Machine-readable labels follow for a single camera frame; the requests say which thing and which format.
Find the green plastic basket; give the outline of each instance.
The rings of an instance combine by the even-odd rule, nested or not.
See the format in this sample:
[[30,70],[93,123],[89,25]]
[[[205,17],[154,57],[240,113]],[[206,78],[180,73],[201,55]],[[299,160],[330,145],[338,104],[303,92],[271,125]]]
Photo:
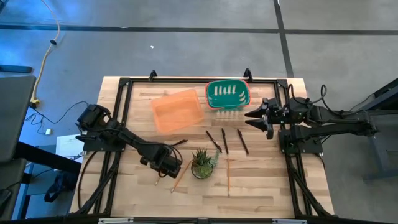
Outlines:
[[248,106],[251,102],[249,85],[243,80],[209,82],[205,91],[206,102],[210,109],[233,109]]

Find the gray floor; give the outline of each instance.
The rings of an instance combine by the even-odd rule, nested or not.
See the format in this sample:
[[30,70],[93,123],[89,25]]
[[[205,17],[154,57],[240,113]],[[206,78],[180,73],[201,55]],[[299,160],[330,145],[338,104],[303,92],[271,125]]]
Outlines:
[[[394,30],[395,0],[280,0],[287,29]],[[62,24],[136,27],[227,27],[276,29],[271,0],[49,0]],[[40,1],[9,0],[0,24],[53,24]],[[29,65],[37,75],[54,31],[0,30],[0,64]],[[97,100],[105,75],[240,76],[246,67],[256,77],[286,77],[279,34],[174,32],[62,32],[39,85],[39,107],[57,119],[72,104]],[[304,78],[310,97],[328,86],[332,108],[350,109],[397,78],[398,36],[287,35],[294,77]],[[76,134],[83,106],[72,109],[43,136],[24,125],[21,141],[55,144],[56,136]],[[398,220],[398,178],[365,184],[375,172],[365,138],[342,135],[324,145],[328,184],[337,215]]]

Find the white paper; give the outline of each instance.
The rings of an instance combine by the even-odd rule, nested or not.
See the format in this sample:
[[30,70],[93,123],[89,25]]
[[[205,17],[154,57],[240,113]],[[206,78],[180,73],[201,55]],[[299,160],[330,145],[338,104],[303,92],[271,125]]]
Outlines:
[[59,156],[70,157],[79,156],[80,158],[75,159],[76,162],[83,162],[83,146],[84,143],[76,139],[79,134],[72,134],[69,136],[59,136],[57,137],[57,146],[55,148],[55,153]]

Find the orange plastic bin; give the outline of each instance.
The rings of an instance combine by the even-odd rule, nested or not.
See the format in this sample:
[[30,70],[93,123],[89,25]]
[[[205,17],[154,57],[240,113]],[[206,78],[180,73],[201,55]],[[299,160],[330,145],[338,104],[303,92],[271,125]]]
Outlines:
[[152,100],[158,132],[169,133],[199,123],[204,118],[197,92],[185,90]]

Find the wooden stick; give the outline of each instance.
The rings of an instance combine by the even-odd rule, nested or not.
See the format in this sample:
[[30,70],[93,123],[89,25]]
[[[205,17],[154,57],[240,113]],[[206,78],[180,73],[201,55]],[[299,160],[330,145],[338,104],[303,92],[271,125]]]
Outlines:
[[157,178],[156,183],[155,183],[155,186],[157,185],[157,183],[159,183],[160,178],[161,178],[161,177],[158,177],[158,178]]
[[229,156],[228,156],[228,158],[227,158],[227,160],[228,160],[228,196],[230,196],[231,195],[231,180],[230,180],[230,173],[229,173]]
[[171,192],[173,193],[174,189],[176,188],[176,186],[178,185],[178,183],[180,182],[180,180],[182,179],[182,176],[184,176],[184,173],[187,171],[189,165],[191,165],[192,161],[189,161],[188,165],[185,167],[184,171],[182,172],[182,174],[180,175],[180,177],[178,178],[178,180],[175,182],[174,187],[172,188]]

